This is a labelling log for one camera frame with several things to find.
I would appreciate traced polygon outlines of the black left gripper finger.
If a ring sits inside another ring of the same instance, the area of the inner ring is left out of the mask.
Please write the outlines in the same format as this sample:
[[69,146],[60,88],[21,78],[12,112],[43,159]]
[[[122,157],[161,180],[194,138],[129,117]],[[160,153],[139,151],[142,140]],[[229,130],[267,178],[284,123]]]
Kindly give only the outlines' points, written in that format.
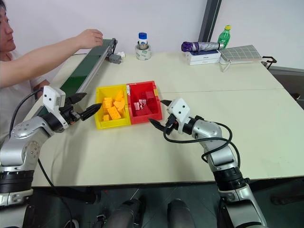
[[80,102],[86,95],[87,93],[75,93],[67,98],[67,104],[74,105]]
[[93,104],[93,105],[89,106],[83,112],[80,113],[80,119],[86,120],[86,119],[90,118],[91,116],[93,116],[95,113],[97,113],[99,111],[101,106],[102,106],[102,103],[97,103],[97,104]]

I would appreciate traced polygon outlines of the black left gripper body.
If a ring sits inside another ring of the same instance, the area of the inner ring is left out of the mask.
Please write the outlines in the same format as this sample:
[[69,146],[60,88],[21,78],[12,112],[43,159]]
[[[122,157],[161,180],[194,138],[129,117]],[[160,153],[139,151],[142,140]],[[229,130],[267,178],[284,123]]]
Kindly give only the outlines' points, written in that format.
[[81,119],[80,114],[74,111],[74,107],[69,104],[62,107],[62,116],[68,125],[73,125]]

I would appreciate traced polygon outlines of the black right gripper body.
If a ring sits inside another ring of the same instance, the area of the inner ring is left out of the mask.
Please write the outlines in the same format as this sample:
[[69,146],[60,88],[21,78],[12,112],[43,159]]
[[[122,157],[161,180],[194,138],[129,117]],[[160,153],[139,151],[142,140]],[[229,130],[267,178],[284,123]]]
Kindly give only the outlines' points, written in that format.
[[165,134],[171,134],[173,130],[178,130],[178,127],[179,127],[179,123],[177,122],[177,118],[175,117],[174,114],[170,114],[165,124],[163,132]]

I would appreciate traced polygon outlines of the person's bare hand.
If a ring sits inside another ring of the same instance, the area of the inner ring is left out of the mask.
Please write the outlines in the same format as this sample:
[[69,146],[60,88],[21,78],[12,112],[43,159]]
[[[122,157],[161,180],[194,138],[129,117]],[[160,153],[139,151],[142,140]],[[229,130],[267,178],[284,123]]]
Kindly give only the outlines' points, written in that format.
[[103,44],[103,34],[97,29],[86,29],[75,39],[80,49],[90,49]]

